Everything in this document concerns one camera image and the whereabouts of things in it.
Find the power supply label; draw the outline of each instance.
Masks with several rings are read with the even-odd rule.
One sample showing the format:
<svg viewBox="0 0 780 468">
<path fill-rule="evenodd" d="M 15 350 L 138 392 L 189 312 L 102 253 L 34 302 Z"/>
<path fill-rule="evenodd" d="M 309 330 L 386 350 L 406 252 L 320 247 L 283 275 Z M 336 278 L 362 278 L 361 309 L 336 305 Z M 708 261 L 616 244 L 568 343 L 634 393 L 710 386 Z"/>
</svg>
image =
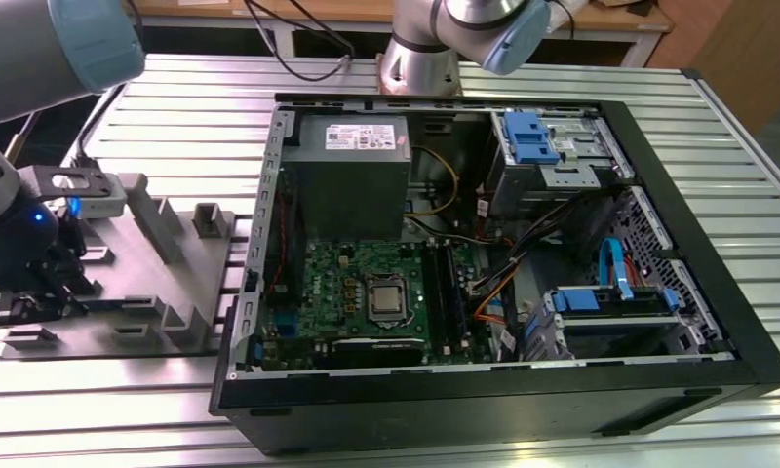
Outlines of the power supply label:
<svg viewBox="0 0 780 468">
<path fill-rule="evenodd" d="M 392 125 L 330 125 L 326 149 L 394 149 Z"/>
</svg>

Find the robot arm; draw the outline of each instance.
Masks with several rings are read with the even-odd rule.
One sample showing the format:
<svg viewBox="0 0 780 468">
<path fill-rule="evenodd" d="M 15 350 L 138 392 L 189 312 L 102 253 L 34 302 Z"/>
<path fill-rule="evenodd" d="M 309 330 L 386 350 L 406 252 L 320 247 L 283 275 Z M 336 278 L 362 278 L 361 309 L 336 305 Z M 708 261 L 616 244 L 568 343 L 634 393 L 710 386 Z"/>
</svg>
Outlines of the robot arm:
<svg viewBox="0 0 780 468">
<path fill-rule="evenodd" d="M 457 53 L 505 75 L 546 34 L 545 0 L 396 0 L 382 91 L 444 96 L 458 89 Z"/>
<path fill-rule="evenodd" d="M 0 123 L 102 93 L 141 74 L 143 52 L 118 0 L 0 0 Z M 63 189 L 51 177 L 82 178 Z M 90 289 L 78 258 L 85 246 L 69 209 L 42 202 L 105 197 L 99 171 L 14 169 L 0 152 L 0 293 L 11 297 L 0 325 L 57 320 Z"/>
</svg>

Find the motherboard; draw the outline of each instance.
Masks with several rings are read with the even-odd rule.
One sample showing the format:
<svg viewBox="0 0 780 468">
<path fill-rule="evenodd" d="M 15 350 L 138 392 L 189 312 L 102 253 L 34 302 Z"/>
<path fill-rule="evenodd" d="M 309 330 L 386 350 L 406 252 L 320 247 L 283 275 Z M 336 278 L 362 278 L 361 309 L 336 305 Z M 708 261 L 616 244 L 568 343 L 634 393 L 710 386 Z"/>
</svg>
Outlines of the motherboard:
<svg viewBox="0 0 780 468">
<path fill-rule="evenodd" d="M 401 365 L 410 360 L 466 364 L 484 359 L 488 343 L 474 340 L 458 297 L 477 275 L 473 255 L 466 245 L 309 242 L 301 304 L 273 311 L 263 367 L 302 370 L 372 367 L 376 360 Z M 449 289 L 456 292 L 450 299 Z M 340 356 L 354 359 L 357 366 L 325 366 L 325 360 Z"/>
</svg>

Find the metal bracket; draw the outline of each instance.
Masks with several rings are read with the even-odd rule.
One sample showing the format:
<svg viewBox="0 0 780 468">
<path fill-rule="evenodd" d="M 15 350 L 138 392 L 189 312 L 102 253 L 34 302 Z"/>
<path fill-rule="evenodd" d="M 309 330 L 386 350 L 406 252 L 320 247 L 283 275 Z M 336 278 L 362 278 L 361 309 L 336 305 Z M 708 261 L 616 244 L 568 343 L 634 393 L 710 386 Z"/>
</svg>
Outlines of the metal bracket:
<svg viewBox="0 0 780 468">
<path fill-rule="evenodd" d="M 27 194 L 37 202 L 47 202 L 61 197 L 103 198 L 113 191 L 111 184 L 97 169 L 58 168 L 57 166 L 26 166 L 17 170 Z M 85 182 L 85 187 L 59 187 L 53 178 L 63 176 Z"/>
<path fill-rule="evenodd" d="M 549 189 L 600 189 L 596 172 L 588 163 L 540 165 L 545 187 Z"/>
</svg>

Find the yellow wire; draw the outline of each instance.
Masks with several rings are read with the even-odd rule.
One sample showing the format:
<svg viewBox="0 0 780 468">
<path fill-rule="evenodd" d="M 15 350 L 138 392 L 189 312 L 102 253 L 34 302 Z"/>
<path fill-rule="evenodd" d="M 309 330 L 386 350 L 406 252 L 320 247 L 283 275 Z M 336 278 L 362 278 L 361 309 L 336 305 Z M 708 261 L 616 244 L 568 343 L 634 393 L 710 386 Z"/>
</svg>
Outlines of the yellow wire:
<svg viewBox="0 0 780 468">
<path fill-rule="evenodd" d="M 450 178 L 453 179 L 453 192 L 450 193 L 450 198 L 448 198 L 448 200 L 444 203 L 444 205 L 441 205 L 440 207 L 433 208 L 432 210 L 429 210 L 426 212 L 405 213 L 404 214 L 408 217 L 429 216 L 429 215 L 434 215 L 441 210 L 444 210 L 446 207 L 449 207 L 450 206 L 450 203 L 453 203 L 453 201 L 456 200 L 456 196 L 458 195 L 458 175 L 456 174 L 456 171 L 453 170 L 453 168 L 450 167 L 450 165 L 446 163 L 444 157 L 440 156 L 434 150 L 432 150 L 430 148 L 425 148 L 424 146 L 412 146 L 412 149 L 418 149 L 420 151 L 424 151 L 430 156 L 433 156 L 433 158 L 437 161 L 440 161 L 441 165 L 444 166 L 444 168 L 446 169 L 446 171 L 450 173 Z"/>
</svg>

